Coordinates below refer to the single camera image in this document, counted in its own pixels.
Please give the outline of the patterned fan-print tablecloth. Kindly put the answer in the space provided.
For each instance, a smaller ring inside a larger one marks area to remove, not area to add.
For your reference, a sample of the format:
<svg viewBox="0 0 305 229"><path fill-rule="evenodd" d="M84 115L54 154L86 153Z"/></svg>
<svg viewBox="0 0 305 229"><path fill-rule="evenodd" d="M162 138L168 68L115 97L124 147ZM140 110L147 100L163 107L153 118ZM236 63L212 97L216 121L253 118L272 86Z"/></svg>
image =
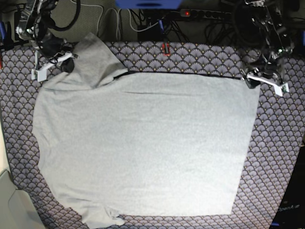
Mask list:
<svg viewBox="0 0 305 229"><path fill-rule="evenodd" d="M216 74L240 78L243 63L256 50L171 43L164 56L159 42L110 42L110 50L132 71ZM29 47L3 52L0 72L0 110L4 141L14 184L26 191L45 227L83 229L81 217L60 205L37 167L39 150L32 134L32 114L40 83L31 80L34 52ZM126 229L267 229L277 213L302 209L279 205L294 170L305 134L305 61L285 59L284 80L290 92L283 97L261 86L257 118L232 213L228 216L125 216Z"/></svg>

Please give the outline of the black power strip red switch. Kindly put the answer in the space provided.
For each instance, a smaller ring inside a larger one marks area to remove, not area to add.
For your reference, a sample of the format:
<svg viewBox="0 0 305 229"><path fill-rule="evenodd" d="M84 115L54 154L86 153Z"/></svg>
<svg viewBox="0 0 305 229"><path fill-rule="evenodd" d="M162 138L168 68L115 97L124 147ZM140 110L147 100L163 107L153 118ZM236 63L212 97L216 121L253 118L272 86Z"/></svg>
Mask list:
<svg viewBox="0 0 305 229"><path fill-rule="evenodd" d="M231 14L229 12L223 11L181 9L179 10L179 13L183 18L194 20L208 19L229 21L231 19Z"/></svg>

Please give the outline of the light grey T-shirt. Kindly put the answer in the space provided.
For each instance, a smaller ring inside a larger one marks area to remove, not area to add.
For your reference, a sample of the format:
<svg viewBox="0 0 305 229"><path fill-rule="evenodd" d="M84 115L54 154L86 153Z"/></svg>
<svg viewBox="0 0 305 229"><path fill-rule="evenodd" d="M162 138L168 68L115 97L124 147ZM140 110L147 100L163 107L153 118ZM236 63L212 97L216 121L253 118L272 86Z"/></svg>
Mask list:
<svg viewBox="0 0 305 229"><path fill-rule="evenodd" d="M38 168L91 229L120 215L229 215L260 88L241 80L130 73L94 34L72 73L44 83L33 112Z"/></svg>

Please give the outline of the red black table clamp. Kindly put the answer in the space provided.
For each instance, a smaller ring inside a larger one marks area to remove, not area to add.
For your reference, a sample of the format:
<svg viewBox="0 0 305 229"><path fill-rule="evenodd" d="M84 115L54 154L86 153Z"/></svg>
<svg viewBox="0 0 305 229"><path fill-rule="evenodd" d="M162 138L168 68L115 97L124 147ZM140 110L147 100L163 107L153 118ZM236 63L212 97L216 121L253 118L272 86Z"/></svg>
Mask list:
<svg viewBox="0 0 305 229"><path fill-rule="evenodd" d="M164 42L162 44L162 51L163 51L163 54L164 56L170 56L170 45L168 42Z"/></svg>

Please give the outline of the blue box overhead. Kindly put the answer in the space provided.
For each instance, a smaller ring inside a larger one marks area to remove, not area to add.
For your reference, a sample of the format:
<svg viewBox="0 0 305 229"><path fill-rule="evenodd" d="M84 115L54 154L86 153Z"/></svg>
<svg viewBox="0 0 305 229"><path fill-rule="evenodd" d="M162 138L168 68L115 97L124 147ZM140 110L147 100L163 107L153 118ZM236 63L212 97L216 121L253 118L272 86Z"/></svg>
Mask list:
<svg viewBox="0 0 305 229"><path fill-rule="evenodd" d="M177 9L182 0L116 0L122 9Z"/></svg>

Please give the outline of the beige plastic bin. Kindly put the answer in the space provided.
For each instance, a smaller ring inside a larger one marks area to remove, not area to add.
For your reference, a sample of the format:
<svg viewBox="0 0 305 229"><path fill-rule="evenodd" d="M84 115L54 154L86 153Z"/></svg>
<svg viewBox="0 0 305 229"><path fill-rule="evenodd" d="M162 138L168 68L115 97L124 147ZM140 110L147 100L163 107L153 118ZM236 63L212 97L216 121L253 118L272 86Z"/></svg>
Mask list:
<svg viewBox="0 0 305 229"><path fill-rule="evenodd" d="M2 229L43 229L29 194L15 187L8 170L0 174L0 227Z"/></svg>

